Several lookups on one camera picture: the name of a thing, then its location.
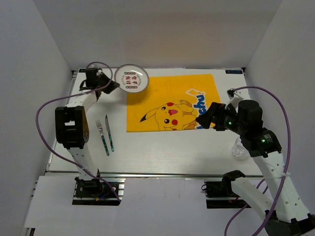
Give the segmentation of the round patterned plate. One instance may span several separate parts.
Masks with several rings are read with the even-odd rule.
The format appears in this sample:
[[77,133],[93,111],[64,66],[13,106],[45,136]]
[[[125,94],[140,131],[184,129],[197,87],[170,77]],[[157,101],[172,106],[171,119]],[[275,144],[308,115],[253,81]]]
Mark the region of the round patterned plate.
[[115,82],[119,88],[127,93],[139,93],[144,91],[150,82],[148,73],[135,64],[125,64],[116,69]]

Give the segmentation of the yellow pikachu cloth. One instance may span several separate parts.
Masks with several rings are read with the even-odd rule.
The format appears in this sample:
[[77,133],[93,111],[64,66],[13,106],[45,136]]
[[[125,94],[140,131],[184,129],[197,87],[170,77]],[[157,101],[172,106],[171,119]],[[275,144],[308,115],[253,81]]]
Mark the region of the yellow pikachu cloth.
[[220,96],[212,74],[151,77],[148,87],[127,95],[127,132],[200,129],[196,118]]

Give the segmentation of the clear plastic cup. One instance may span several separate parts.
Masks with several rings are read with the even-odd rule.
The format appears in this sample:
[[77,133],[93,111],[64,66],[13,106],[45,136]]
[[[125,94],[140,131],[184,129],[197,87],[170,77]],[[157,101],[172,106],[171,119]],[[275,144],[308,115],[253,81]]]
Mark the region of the clear plastic cup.
[[231,151],[232,155],[236,159],[243,160],[246,158],[247,150],[244,148],[240,137],[238,137],[235,140],[235,143],[233,144]]

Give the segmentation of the knife with teal handle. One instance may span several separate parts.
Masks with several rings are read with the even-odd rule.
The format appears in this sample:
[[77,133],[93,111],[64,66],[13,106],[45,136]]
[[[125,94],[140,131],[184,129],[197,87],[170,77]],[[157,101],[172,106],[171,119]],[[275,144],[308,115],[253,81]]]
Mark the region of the knife with teal handle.
[[113,140],[112,140],[112,135],[111,135],[111,131],[110,131],[110,126],[109,126],[109,120],[108,120],[108,116],[105,116],[105,126],[106,126],[106,131],[108,133],[108,137],[109,137],[109,141],[110,141],[110,147],[111,147],[111,151],[114,152],[114,145],[113,145]]

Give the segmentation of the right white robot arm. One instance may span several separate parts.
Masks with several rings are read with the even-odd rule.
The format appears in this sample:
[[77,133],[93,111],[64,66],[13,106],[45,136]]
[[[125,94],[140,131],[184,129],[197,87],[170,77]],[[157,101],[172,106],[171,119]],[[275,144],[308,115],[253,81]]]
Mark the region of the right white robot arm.
[[315,216],[302,202],[287,172],[289,158],[274,132],[263,127],[263,109],[253,100],[242,99],[234,89],[228,92],[228,104],[213,102],[196,121],[205,129],[230,130],[239,135],[243,147],[259,167],[269,199],[239,170],[223,175],[216,185],[205,183],[208,197],[225,193],[238,196],[262,219],[254,235],[265,230],[269,236],[302,236],[315,229]]

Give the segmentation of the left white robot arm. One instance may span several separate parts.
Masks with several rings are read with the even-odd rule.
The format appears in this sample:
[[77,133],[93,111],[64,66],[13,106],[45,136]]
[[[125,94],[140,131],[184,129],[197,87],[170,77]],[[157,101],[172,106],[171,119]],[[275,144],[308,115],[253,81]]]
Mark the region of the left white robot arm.
[[56,138],[71,154],[79,171],[79,180],[89,181],[88,192],[99,196],[103,193],[104,184],[97,180],[99,170],[87,146],[90,132],[86,113],[102,93],[110,94],[119,84],[105,75],[101,68],[87,68],[84,72],[86,79],[81,83],[79,93],[71,96],[65,106],[55,109]]

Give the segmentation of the right blue table label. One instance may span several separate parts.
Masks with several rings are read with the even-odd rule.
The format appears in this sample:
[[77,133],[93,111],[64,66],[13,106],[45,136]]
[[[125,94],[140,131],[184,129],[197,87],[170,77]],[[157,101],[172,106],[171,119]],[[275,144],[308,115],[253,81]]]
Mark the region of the right blue table label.
[[243,74],[242,70],[225,70],[226,74]]

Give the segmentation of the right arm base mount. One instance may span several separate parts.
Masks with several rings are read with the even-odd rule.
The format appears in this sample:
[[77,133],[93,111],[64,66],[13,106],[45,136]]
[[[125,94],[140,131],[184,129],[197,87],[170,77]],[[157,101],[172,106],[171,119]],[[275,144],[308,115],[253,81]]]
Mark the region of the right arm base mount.
[[228,193],[221,181],[207,181],[201,186],[205,192],[207,209],[237,209],[246,202],[234,193]]

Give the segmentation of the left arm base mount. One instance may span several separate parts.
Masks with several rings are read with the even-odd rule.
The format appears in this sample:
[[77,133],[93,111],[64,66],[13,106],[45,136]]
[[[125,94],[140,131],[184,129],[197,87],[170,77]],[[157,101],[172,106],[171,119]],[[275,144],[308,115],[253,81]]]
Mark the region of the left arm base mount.
[[122,194],[119,182],[109,182],[109,185],[98,179],[83,180],[75,178],[72,205],[75,206],[118,206]]

